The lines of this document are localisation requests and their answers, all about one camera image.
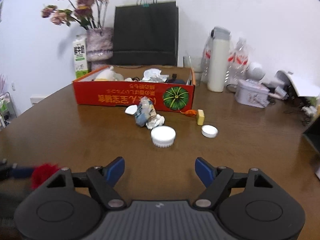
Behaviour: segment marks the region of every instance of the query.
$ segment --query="white logo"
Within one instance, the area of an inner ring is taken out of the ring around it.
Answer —
[[[158,204],[156,205],[157,208],[162,208],[163,206],[164,206],[163,203],[158,203]]]

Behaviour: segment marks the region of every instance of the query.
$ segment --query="round white speaker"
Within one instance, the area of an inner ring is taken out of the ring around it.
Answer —
[[[260,81],[265,76],[262,65],[257,62],[251,62],[247,69],[247,79]]]

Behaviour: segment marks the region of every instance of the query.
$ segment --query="orange leaf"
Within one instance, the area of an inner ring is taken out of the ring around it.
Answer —
[[[180,113],[182,113],[182,114],[184,114],[186,116],[189,116],[189,117],[195,117],[197,115],[198,111],[191,109],[191,110],[188,110],[188,111],[185,111],[185,112],[181,112],[180,111]]]

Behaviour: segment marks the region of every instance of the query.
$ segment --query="red pom-pom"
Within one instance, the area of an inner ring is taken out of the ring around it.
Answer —
[[[37,168],[31,176],[31,188],[36,189],[59,170],[58,165],[45,163]]]

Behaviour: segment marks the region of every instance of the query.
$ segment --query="white thermos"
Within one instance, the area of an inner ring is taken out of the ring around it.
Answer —
[[[230,31],[214,27],[213,45],[208,71],[208,89],[222,92],[226,78],[228,56],[230,49]]]

